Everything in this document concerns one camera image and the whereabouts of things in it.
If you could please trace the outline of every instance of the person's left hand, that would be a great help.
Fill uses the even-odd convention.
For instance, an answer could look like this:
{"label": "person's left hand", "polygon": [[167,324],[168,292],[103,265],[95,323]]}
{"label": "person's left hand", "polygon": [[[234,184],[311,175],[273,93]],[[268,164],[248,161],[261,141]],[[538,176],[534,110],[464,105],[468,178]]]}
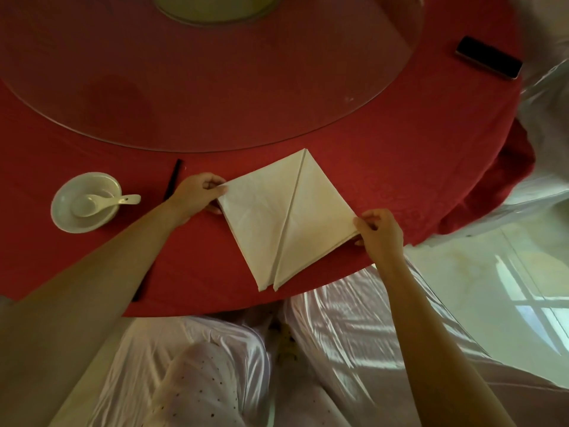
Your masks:
{"label": "person's left hand", "polygon": [[227,192],[227,186],[220,186],[224,182],[226,181],[222,177],[211,172],[191,175],[181,182],[165,203],[174,208],[179,225],[183,225],[203,209],[221,214],[221,210],[213,201]]}

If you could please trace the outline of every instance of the person's left arm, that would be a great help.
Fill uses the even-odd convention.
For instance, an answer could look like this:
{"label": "person's left arm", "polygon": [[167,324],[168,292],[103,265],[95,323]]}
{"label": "person's left arm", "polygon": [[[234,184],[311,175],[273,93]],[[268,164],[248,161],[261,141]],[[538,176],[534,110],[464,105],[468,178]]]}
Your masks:
{"label": "person's left arm", "polygon": [[170,233],[204,208],[221,213],[210,202],[224,182],[211,173],[185,179],[166,202],[0,313],[2,425],[49,424]]}

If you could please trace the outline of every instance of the hand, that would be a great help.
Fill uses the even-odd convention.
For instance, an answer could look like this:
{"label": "hand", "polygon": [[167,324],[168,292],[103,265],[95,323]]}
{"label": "hand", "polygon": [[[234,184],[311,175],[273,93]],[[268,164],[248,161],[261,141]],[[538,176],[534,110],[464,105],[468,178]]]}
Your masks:
{"label": "hand", "polygon": [[367,254],[377,266],[380,275],[394,266],[405,265],[403,231],[388,209],[371,209],[362,218],[354,218],[354,225],[362,240],[356,245],[365,246]]}
{"label": "hand", "polygon": [[222,177],[210,172],[192,175],[182,181],[165,202],[175,210],[178,225],[183,225],[203,209],[221,214],[221,210],[212,202],[227,192],[227,186],[219,186],[224,182]]}

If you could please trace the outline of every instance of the person's right arm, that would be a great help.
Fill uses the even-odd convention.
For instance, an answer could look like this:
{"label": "person's right arm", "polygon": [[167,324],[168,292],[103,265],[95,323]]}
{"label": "person's right arm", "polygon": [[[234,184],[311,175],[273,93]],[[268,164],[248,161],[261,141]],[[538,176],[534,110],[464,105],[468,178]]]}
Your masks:
{"label": "person's right arm", "polygon": [[386,209],[354,223],[385,285],[397,338],[424,426],[515,427],[431,308],[405,263],[403,233]]}

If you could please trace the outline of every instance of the bowl rim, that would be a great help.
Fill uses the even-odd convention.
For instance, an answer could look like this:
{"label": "bowl rim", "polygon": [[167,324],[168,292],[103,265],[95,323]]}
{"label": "bowl rim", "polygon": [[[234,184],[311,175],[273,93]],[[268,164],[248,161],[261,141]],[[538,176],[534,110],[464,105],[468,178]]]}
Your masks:
{"label": "bowl rim", "polygon": [[104,173],[104,172],[85,172],[85,173],[80,173],[79,175],[74,176],[73,178],[67,180],[65,183],[63,183],[61,185],[61,187],[57,190],[57,192],[55,192],[55,194],[53,195],[53,199],[51,200],[51,205],[49,208],[49,214],[51,215],[51,221],[53,222],[54,225],[56,225],[59,229],[61,229],[63,232],[67,232],[67,233],[85,233],[85,232],[91,232],[92,230],[98,229],[101,226],[103,226],[105,223],[108,223],[116,214],[118,211],[118,207],[119,205],[114,205],[112,206],[112,211],[104,218],[102,219],[100,222],[96,223],[93,226],[89,226],[86,228],[77,228],[77,229],[69,229],[69,228],[64,228],[61,225],[59,225],[54,217],[54,203],[55,203],[55,199],[61,194],[61,191],[63,190],[63,188],[65,186],[67,186],[70,182],[74,181],[77,178],[87,178],[87,177],[96,177],[96,176],[104,176],[106,178],[109,178],[111,181],[114,181],[117,186],[118,186],[118,194],[119,196],[122,194],[122,187],[120,185],[120,183],[117,181],[117,179],[115,177],[113,177],[112,175],[109,175],[108,173]]}

